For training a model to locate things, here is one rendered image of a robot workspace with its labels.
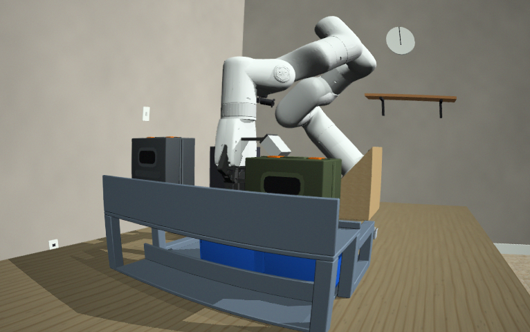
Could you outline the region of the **blue open bin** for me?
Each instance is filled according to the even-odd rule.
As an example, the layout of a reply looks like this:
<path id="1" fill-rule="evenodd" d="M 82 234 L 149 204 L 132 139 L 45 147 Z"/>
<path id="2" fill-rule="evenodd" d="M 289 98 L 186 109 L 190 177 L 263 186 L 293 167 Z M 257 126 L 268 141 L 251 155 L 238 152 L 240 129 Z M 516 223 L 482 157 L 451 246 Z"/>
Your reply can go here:
<path id="1" fill-rule="evenodd" d="M 342 253 L 338 258 L 336 287 L 339 283 Z M 288 257 L 266 252 L 262 253 L 262 273 L 265 274 L 314 282 L 315 268 L 315 259 Z"/>
<path id="2" fill-rule="evenodd" d="M 200 241 L 201 259 L 262 273 L 262 252 Z"/>

